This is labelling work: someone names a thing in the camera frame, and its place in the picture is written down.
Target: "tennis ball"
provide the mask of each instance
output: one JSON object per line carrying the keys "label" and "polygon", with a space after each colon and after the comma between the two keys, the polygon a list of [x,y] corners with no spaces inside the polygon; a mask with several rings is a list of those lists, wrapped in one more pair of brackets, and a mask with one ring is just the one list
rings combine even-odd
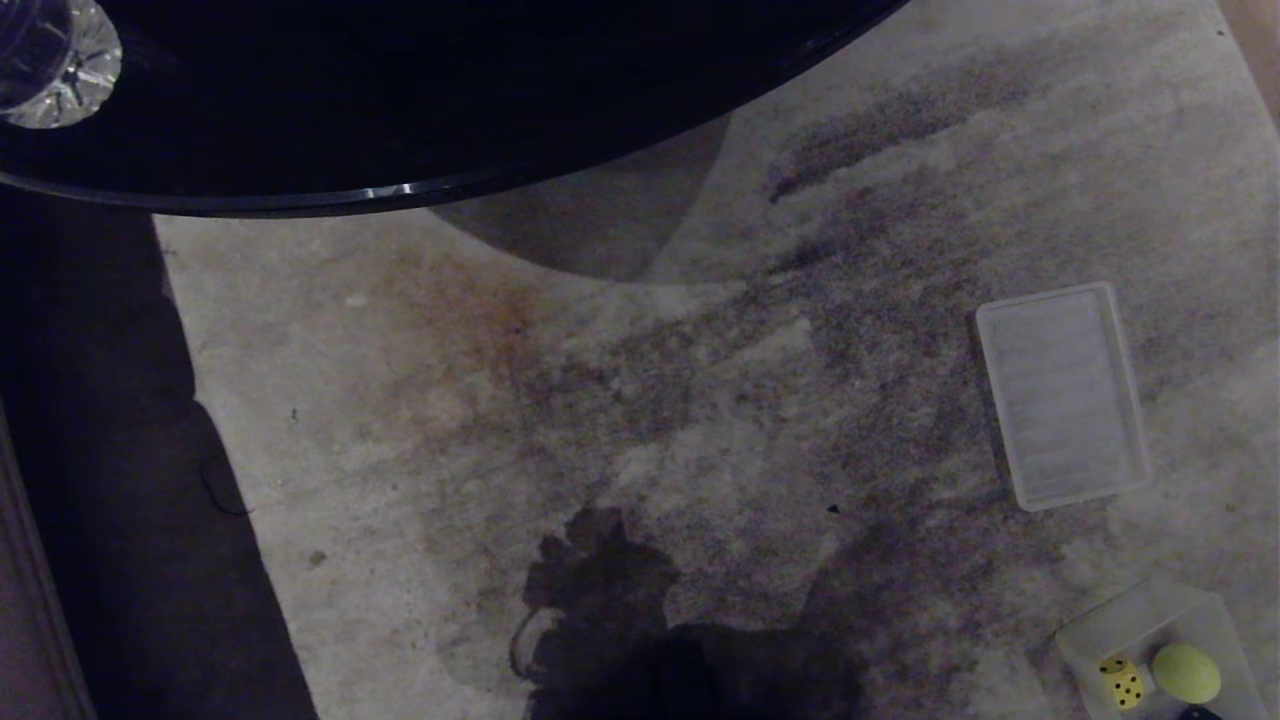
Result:
{"label": "tennis ball", "polygon": [[1192,705],[1204,705],[1222,689],[1217,662],[1197,647],[1170,643],[1160,648],[1151,674],[1169,694]]}

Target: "brown stain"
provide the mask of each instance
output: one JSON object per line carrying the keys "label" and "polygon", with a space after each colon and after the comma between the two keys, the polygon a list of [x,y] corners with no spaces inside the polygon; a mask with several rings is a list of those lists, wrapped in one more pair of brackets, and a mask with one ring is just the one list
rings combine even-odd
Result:
{"label": "brown stain", "polygon": [[380,287],[396,299],[402,320],[434,343],[425,350],[444,359],[440,383],[483,373],[509,386],[512,369],[536,355],[532,333],[548,310],[544,296],[504,261],[403,251]]}

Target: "black object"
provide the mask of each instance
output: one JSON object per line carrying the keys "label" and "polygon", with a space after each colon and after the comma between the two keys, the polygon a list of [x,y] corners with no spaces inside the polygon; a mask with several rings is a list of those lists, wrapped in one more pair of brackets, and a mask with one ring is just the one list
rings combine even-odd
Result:
{"label": "black object", "polygon": [[718,720],[722,717],[716,673],[701,646],[673,637],[649,666],[653,720]]}
{"label": "black object", "polygon": [[905,0],[100,0],[124,68],[0,181],[210,215],[381,210],[581,169],[795,77]]}
{"label": "black object", "polygon": [[97,717],[316,720],[151,218],[4,187],[0,217],[0,395]]}
{"label": "black object", "polygon": [[1204,710],[1203,707],[1192,706],[1183,711],[1178,716],[1178,720],[1222,720],[1216,714]]}

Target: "clear plastic tray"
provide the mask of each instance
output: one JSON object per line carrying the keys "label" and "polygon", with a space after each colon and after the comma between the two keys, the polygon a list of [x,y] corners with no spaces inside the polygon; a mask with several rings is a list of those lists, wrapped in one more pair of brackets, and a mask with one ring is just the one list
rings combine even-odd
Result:
{"label": "clear plastic tray", "polygon": [[1018,503],[1047,510],[1151,484],[1115,291],[1092,283],[978,309]]}
{"label": "clear plastic tray", "polygon": [[[1174,720],[1189,706],[1170,697],[1151,678],[1156,651],[1190,643],[1222,674],[1222,689],[1204,707],[1224,720],[1267,720],[1253,674],[1240,650],[1235,624],[1222,598],[1166,580],[1148,580],[1071,621],[1055,635],[1071,666],[1084,707],[1093,720]],[[1139,669],[1148,696],[1132,710],[1111,701],[1098,671],[1107,659],[1124,657]]]}

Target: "dark stain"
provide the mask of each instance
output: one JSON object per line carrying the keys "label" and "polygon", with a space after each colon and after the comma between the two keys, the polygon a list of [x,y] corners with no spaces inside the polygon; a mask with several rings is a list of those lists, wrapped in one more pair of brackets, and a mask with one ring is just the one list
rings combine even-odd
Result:
{"label": "dark stain", "polygon": [[[568,542],[548,537],[530,566],[530,618],[558,623],[512,639],[513,669],[538,685],[530,720],[827,720],[849,717],[858,666],[826,633],[671,628],[671,559],[627,538],[617,509],[585,509]],[[518,657],[521,644],[532,644]]]}
{"label": "dark stain", "polygon": [[805,242],[769,268],[771,273],[791,273],[817,265],[840,255],[840,247],[829,243]]}
{"label": "dark stain", "polygon": [[1082,60],[1115,54],[1116,49],[1147,47],[1167,35],[1171,22],[1143,15],[1140,24],[1124,24],[1123,32],[1130,35],[1124,41],[1111,36],[1116,28],[1098,32],[1091,26],[933,67],[904,87],[884,91],[867,109],[806,128],[782,149],[765,196],[776,205],[884,150],[941,135],[983,111],[1020,105],[1073,79],[1073,69],[1084,72]]}
{"label": "dark stain", "polygon": [[856,448],[832,459],[835,474],[874,482],[886,465],[920,466],[989,443],[964,324],[982,292],[960,283],[924,300],[890,290],[815,307],[814,346],[850,398],[837,433]]}
{"label": "dark stain", "polygon": [[[522,411],[540,438],[575,452],[667,438],[696,419],[695,374],[794,322],[780,310],[795,297],[788,283],[756,283],[727,306],[657,323],[599,355],[513,368]],[[742,388],[740,400],[760,402],[753,389],[763,388]]]}
{"label": "dark stain", "polygon": [[[1005,585],[1006,574],[1056,573],[1062,543],[1108,537],[1096,507],[1034,515],[1019,510],[1006,487],[940,497],[947,482],[887,473],[873,483],[877,502],[852,518],[865,528],[861,538],[826,565],[801,615],[800,630],[842,638],[855,661],[882,678],[868,687],[868,716],[973,717],[964,679],[979,648],[1032,648],[1053,630]],[[1057,583],[1056,591],[1070,585]]]}

